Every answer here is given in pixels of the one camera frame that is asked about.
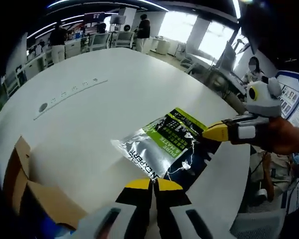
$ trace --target white robot head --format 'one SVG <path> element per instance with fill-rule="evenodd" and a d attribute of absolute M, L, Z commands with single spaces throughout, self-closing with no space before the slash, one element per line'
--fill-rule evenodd
<path fill-rule="evenodd" d="M 252 82 L 247 86 L 246 109 L 264 117 L 281 116 L 281 87 L 276 78 L 263 77 L 262 81 Z"/>

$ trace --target small hole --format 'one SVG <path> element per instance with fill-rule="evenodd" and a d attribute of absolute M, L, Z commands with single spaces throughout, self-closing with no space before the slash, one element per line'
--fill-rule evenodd
<path fill-rule="evenodd" d="M 195 210 L 188 210 L 186 211 L 186 214 L 200 238 L 213 239 L 213 236 L 211 235 L 207 225 Z"/>
<path fill-rule="evenodd" d="M 107 218 L 106 218 L 104 224 L 102 225 L 100 230 L 98 232 L 96 232 L 94 235 L 95 239 L 107 238 L 107 235 L 109 234 L 111 227 L 112 227 L 114 221 L 116 220 L 116 218 L 118 217 L 120 211 L 121 211 L 120 209 L 114 208 L 107 214 L 107 216 L 106 216 Z"/>
<path fill-rule="evenodd" d="M 48 103 L 42 104 L 39 108 L 39 112 L 41 113 L 42 111 L 44 111 L 47 108 L 47 106 L 48 106 Z"/>
<path fill-rule="evenodd" d="M 253 88 L 249 89 L 249 96 L 252 100 L 254 100 L 256 98 L 256 92 Z"/>

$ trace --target white round table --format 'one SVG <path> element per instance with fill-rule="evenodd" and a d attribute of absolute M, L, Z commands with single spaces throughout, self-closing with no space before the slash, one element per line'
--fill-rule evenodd
<path fill-rule="evenodd" d="M 105 83 L 73 95 L 38 119 L 40 105 L 77 83 Z M 117 152 L 121 139 L 180 107 L 209 125 L 236 112 L 191 76 L 153 57 L 112 48 L 72 57 L 39 73 L 0 112 L 0 183 L 22 135 L 31 146 L 31 178 L 59 186 L 88 213 L 112 202 L 145 174 Z M 249 146 L 223 143 L 187 192 L 231 227 L 244 194 Z"/>

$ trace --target black shirt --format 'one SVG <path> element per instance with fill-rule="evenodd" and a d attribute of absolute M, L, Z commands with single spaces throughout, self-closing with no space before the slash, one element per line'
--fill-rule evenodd
<path fill-rule="evenodd" d="M 50 35 L 51 46 L 64 45 L 66 30 L 63 28 L 54 29 Z"/>
<path fill-rule="evenodd" d="M 150 20 L 145 19 L 140 22 L 138 31 L 138 38 L 149 38 L 150 37 Z"/>

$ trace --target box flap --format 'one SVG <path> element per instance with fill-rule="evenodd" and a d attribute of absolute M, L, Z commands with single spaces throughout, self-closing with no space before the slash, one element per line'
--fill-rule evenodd
<path fill-rule="evenodd" d="M 24 173 L 29 178 L 29 155 L 30 155 L 30 146 L 21 136 L 17 143 L 15 144 L 16 151 L 19 156 L 20 163 L 24 170 Z"/>
<path fill-rule="evenodd" d="M 13 195 L 12 195 L 12 207 L 19 215 L 22 196 L 24 194 L 26 184 L 28 182 L 27 176 L 24 174 L 23 170 L 19 170 L 19 173 L 15 180 Z"/>
<path fill-rule="evenodd" d="M 87 215 L 58 187 L 46 187 L 31 181 L 28 181 L 28 187 L 48 216 L 57 224 L 66 224 L 77 229 L 79 220 Z"/>
<path fill-rule="evenodd" d="M 29 153 L 30 146 L 20 137 L 14 146 L 5 170 L 3 192 L 7 203 L 17 212 L 19 212 L 20 200 L 29 176 Z"/>

